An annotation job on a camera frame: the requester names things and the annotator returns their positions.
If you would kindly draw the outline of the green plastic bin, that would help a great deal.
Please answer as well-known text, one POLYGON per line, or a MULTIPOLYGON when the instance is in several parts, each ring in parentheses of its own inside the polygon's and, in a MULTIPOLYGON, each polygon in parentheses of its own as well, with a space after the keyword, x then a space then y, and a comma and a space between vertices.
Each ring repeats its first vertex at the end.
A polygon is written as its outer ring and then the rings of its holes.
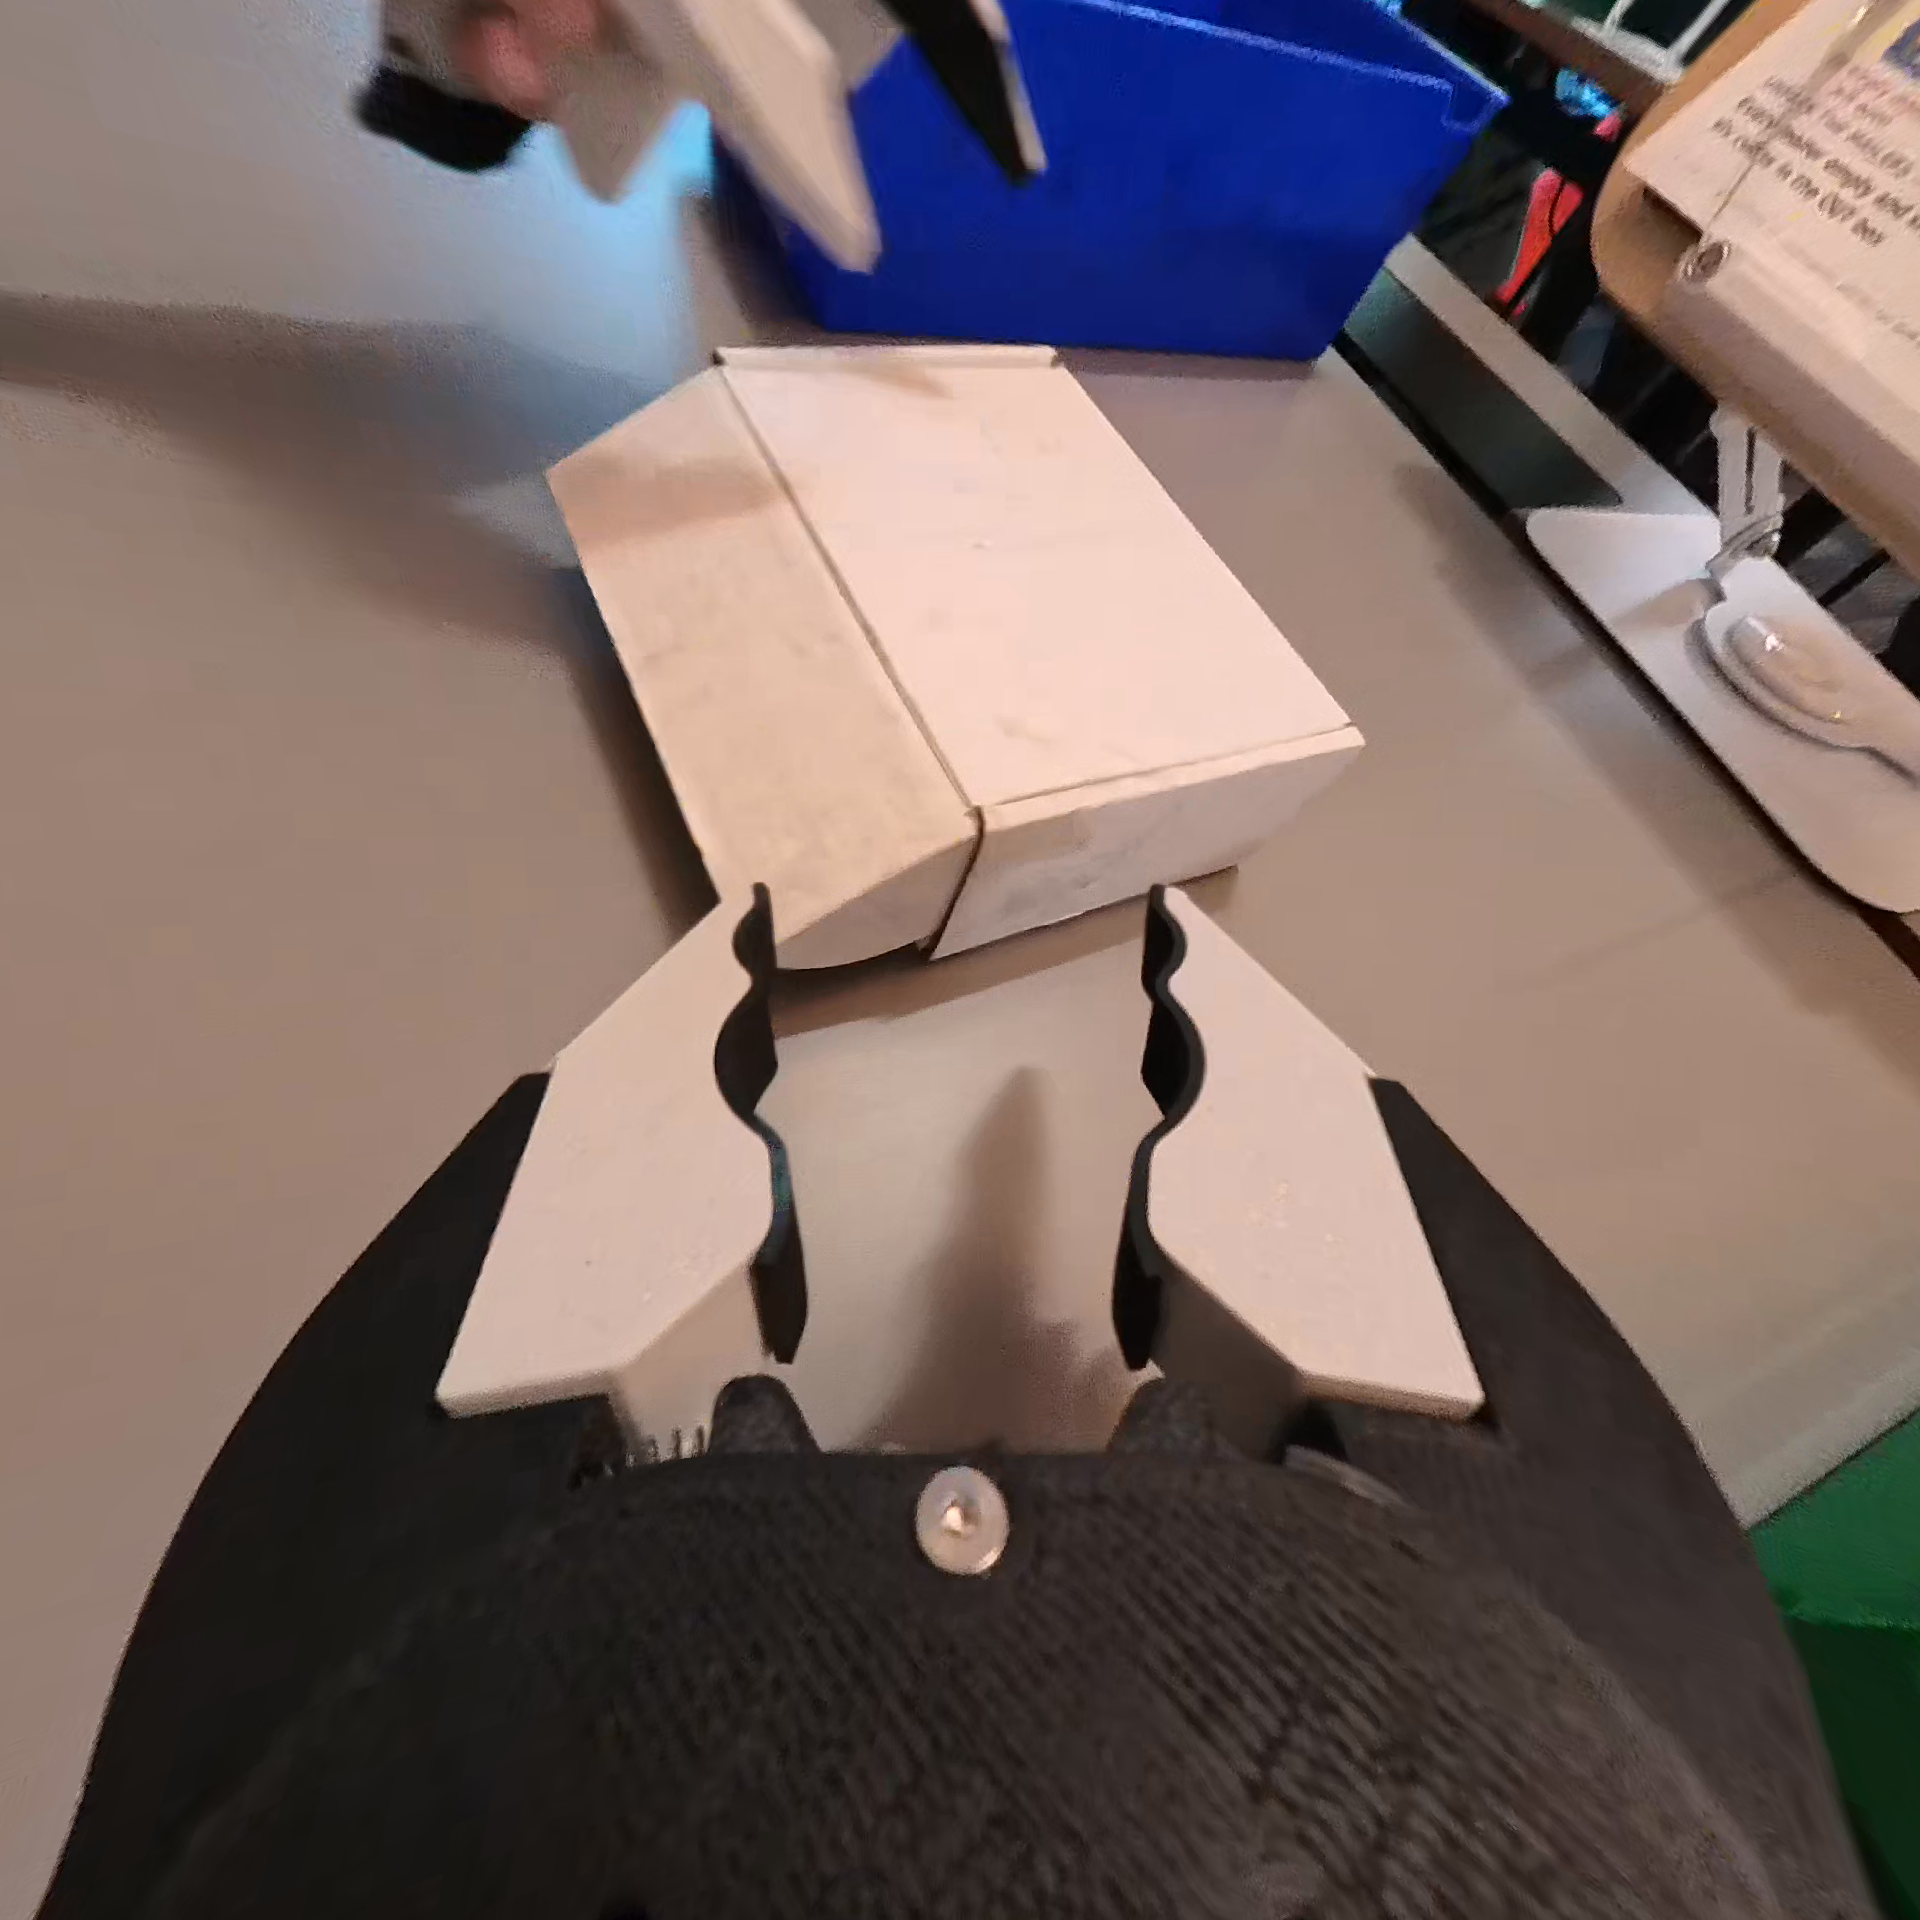
POLYGON ((1917 1914, 1917 1417, 1753 1526, 1885 1917, 1917 1914))

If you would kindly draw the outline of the grey desk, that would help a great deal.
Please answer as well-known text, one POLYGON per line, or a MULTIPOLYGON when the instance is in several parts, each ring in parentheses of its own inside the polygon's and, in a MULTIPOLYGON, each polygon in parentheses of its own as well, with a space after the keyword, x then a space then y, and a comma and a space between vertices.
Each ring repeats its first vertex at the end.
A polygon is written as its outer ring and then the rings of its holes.
MULTIPOLYGON (((774 327, 351 117, 363 2, 4 6, 4 1914, 262 1375, 712 903, 543 483, 774 327)), ((1917 1406, 1917 977, 1342 355, 1077 374, 1365 729, 1196 895, 1757 1518, 1917 1406)))

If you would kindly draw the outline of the blue plastic bin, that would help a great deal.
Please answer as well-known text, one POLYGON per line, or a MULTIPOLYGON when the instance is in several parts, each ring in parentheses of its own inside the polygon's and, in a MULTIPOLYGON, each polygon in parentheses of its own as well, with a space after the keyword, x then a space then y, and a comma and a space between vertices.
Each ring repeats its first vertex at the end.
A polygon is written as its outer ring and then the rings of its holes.
POLYGON ((1505 108, 1396 2, 1007 2, 1021 184, 912 43, 853 86, 882 255, 837 267, 712 134, 718 200, 835 334, 1318 358, 1505 108))

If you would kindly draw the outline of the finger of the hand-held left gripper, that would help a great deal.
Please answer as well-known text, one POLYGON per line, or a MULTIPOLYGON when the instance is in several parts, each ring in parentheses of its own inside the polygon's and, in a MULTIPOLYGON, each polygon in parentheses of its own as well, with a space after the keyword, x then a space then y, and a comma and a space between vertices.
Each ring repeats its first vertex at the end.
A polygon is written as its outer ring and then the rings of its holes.
POLYGON ((916 43, 1004 178, 1021 184, 1041 176, 1044 137, 1004 2, 886 2, 886 13, 916 43))
POLYGON ((839 267, 881 260, 881 224, 830 41, 791 2, 605 2, 565 55, 565 145, 616 200, 679 104, 707 109, 758 186, 839 267))

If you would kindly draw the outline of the person's left hand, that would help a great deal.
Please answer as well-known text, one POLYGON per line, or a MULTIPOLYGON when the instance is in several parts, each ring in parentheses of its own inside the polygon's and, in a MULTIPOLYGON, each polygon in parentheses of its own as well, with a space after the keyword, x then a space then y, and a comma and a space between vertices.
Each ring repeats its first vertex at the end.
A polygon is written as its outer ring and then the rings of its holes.
POLYGON ((600 2, 466 2, 452 59, 480 97, 527 124, 551 120, 561 66, 601 34, 600 2))

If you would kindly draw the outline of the white cardboard mailer box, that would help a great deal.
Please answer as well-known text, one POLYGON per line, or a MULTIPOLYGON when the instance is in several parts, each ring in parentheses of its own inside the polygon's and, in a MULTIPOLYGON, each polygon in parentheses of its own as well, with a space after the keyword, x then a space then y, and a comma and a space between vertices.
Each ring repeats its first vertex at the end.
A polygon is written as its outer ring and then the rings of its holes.
POLYGON ((1045 347, 720 350, 548 486, 785 970, 1234 870, 1365 743, 1045 347))

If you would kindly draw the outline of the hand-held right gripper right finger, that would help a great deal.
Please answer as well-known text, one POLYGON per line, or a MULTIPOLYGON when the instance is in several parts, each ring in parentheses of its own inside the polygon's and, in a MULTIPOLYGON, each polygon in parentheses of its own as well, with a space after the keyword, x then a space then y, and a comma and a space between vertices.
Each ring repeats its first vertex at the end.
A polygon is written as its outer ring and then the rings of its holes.
POLYGON ((1277 1461, 1329 1406, 1472 1422, 1488 1392, 1380 1110, 1380 1084, 1186 887, 1152 887, 1112 1320, 1277 1461))

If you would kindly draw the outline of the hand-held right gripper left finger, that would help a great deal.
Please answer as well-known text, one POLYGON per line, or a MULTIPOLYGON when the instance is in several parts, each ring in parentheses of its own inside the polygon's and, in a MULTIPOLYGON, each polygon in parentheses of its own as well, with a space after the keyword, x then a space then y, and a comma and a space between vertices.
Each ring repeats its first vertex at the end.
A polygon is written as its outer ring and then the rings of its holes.
POLYGON ((714 1450, 720 1396, 807 1320, 778 1073, 774 899, 723 899, 573 1038, 437 1386, 456 1419, 601 1401, 639 1462, 714 1450))

